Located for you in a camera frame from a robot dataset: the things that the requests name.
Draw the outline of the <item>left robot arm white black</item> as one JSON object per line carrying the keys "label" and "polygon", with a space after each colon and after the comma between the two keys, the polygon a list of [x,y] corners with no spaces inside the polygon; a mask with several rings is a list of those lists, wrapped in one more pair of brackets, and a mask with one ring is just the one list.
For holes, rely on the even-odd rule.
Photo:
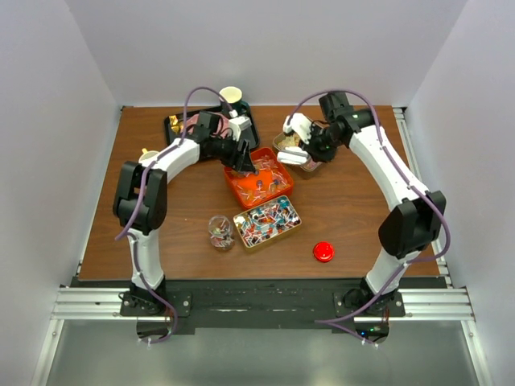
{"label": "left robot arm white black", "polygon": [[138,162],[122,165],[113,200],[113,213],[129,241],[133,273],[122,295],[125,306],[148,315],[172,310],[160,261],[159,229],[167,216],[168,183],[183,170],[205,159],[217,159],[236,172],[254,172],[250,144],[244,137],[252,125],[236,110],[226,125],[220,115],[201,111],[193,123],[185,121],[179,134],[163,150],[149,152]]}

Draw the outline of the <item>clear glass jar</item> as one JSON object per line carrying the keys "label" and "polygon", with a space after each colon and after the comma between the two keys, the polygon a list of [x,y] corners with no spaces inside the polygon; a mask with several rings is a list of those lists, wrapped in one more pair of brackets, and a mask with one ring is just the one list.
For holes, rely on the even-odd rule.
{"label": "clear glass jar", "polygon": [[212,246],[228,251],[234,246],[233,226],[225,216],[213,216],[208,222],[208,234]]}

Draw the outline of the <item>gold tin of gummies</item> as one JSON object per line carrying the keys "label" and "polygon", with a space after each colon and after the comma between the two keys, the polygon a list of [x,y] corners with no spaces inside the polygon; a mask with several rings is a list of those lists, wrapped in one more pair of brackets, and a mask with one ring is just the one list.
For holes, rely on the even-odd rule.
{"label": "gold tin of gummies", "polygon": [[[281,134],[279,134],[278,136],[276,136],[274,138],[274,140],[273,140],[273,147],[278,152],[280,150],[284,149],[287,146],[298,146],[298,147],[300,147],[300,138],[299,138],[299,136],[296,133],[291,135],[291,136],[286,136],[284,133],[281,133]],[[311,158],[309,162],[307,162],[304,165],[298,166],[298,167],[300,167],[301,169],[303,169],[305,171],[312,172],[313,170],[315,170],[320,165],[321,165],[321,162],[315,162]]]}

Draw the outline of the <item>gold tin of candies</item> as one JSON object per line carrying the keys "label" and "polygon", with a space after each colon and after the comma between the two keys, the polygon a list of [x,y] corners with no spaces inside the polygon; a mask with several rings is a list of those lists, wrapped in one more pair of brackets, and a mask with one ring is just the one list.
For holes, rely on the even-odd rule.
{"label": "gold tin of candies", "polygon": [[292,232],[302,220],[289,198],[282,195],[235,215],[233,224],[245,248],[253,251]]}

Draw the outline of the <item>orange box of lollipops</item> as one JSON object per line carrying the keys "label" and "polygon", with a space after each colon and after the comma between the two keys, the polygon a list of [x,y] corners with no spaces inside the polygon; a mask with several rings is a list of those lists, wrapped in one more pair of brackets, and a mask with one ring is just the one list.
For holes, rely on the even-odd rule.
{"label": "orange box of lollipops", "polygon": [[281,195],[289,196],[295,182],[271,148],[251,153],[255,173],[237,173],[224,168],[225,181],[242,208],[250,209]]}

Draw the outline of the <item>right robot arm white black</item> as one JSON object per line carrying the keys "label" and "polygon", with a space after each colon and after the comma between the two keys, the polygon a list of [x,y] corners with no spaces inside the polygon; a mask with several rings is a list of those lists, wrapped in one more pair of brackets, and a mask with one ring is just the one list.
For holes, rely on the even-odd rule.
{"label": "right robot arm white black", "polygon": [[330,162],[344,146],[365,165],[379,186],[389,214],[378,230],[380,253],[358,289],[344,298],[354,314],[378,315],[393,300],[407,268],[421,261],[420,254],[440,232],[449,239],[444,219],[447,200],[441,191],[429,191],[391,145],[372,105],[355,110],[349,92],[318,92],[327,125],[310,128],[302,136],[302,148],[316,162]]}

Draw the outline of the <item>silver metal scoop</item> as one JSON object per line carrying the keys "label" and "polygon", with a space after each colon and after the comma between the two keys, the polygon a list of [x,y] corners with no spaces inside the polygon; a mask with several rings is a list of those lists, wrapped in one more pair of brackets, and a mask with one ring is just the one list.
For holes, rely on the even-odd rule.
{"label": "silver metal scoop", "polygon": [[287,146],[277,154],[277,160],[288,165],[301,166],[311,159],[308,152],[298,146]]}

